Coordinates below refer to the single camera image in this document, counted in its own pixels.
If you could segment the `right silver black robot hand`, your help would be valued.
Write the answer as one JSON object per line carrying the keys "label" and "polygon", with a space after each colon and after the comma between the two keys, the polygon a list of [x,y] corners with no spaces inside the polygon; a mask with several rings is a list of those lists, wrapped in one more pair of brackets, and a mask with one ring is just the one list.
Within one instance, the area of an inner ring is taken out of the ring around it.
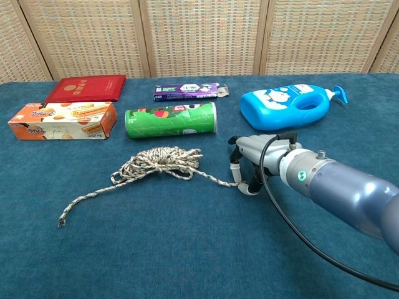
{"label": "right silver black robot hand", "polygon": [[[238,189],[245,195],[254,196],[264,185],[261,173],[267,178],[282,176],[280,173],[281,159],[291,151],[301,153],[305,149],[297,142],[295,133],[278,135],[232,136],[228,143],[235,145],[230,160],[230,169]],[[245,157],[254,166],[254,176],[245,183],[241,177],[239,160]]]}

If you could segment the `blue pump bottle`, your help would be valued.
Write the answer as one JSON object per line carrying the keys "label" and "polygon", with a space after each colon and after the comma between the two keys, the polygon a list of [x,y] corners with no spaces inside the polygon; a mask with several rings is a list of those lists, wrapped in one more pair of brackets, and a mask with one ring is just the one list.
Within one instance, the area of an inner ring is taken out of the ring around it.
{"label": "blue pump bottle", "polygon": [[348,103],[347,95],[339,85],[329,90],[300,83],[245,93],[239,107],[253,128],[276,131],[318,121],[326,116],[333,98]]}

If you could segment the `green chips can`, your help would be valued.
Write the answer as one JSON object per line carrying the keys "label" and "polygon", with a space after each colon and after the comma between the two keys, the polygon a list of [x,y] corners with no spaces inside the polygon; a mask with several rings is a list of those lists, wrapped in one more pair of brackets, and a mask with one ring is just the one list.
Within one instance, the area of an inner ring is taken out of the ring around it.
{"label": "green chips can", "polygon": [[127,110],[124,121],[132,139],[214,133],[217,111],[213,102],[139,108]]}

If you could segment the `purple toothpaste box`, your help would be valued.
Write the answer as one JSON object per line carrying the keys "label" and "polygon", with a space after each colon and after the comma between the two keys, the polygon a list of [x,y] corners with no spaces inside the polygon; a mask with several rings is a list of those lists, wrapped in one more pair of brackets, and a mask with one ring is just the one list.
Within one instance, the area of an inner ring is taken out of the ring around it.
{"label": "purple toothpaste box", "polygon": [[230,94],[229,88],[219,83],[158,84],[153,92],[155,102],[197,98],[221,98]]}

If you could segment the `woven folding screen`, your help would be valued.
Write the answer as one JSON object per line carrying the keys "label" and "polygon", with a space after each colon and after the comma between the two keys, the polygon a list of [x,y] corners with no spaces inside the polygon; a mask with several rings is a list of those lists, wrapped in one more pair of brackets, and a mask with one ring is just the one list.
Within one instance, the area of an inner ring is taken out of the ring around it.
{"label": "woven folding screen", "polygon": [[0,0],[0,84],[399,74],[399,0]]}

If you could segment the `blue carpet table mat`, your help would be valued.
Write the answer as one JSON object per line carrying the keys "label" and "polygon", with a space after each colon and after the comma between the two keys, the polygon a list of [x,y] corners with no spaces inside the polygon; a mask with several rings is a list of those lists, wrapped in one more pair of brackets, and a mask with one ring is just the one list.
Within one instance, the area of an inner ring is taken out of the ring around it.
{"label": "blue carpet table mat", "polygon": [[218,76],[230,94],[216,101],[215,134],[127,136],[125,111],[154,107],[155,85],[194,81],[127,80],[110,137],[79,141],[17,140],[8,121],[54,84],[0,85],[0,299],[399,299],[309,250],[266,193],[245,196],[200,175],[152,174],[79,203],[58,227],[71,200],[157,146],[199,148],[200,169],[231,180],[228,140],[254,133],[240,96],[295,83],[340,85],[349,100],[298,129],[304,147],[399,186],[399,74]]}

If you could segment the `red certificate book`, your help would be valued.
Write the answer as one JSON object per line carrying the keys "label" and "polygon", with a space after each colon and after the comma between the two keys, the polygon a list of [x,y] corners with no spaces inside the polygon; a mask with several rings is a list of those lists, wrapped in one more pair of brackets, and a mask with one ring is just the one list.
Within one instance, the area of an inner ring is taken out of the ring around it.
{"label": "red certificate book", "polygon": [[91,75],[61,79],[45,99],[46,103],[116,102],[126,75]]}

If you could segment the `orange biscuit roll box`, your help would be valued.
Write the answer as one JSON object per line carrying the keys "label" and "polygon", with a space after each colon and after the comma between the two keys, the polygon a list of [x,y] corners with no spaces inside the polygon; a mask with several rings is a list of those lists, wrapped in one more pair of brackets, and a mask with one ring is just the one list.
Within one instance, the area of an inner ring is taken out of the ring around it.
{"label": "orange biscuit roll box", "polygon": [[112,102],[28,103],[8,125],[19,140],[104,140],[116,121]]}

